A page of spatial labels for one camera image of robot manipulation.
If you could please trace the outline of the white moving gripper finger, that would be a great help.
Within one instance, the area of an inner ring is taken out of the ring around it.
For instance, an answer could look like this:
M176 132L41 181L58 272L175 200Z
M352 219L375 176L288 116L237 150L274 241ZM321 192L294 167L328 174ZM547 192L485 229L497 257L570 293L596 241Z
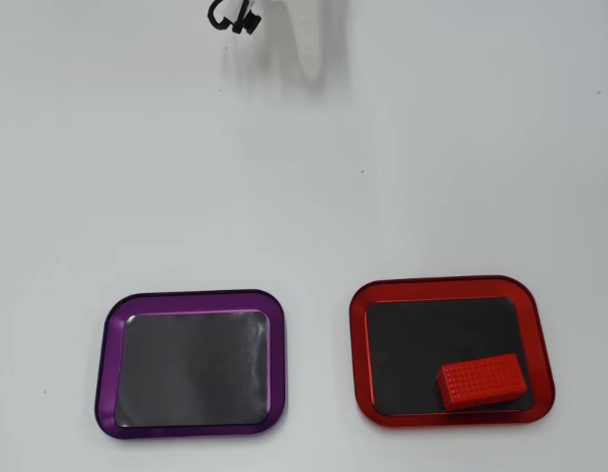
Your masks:
M284 1L298 64L306 82L320 85L347 67L347 1Z

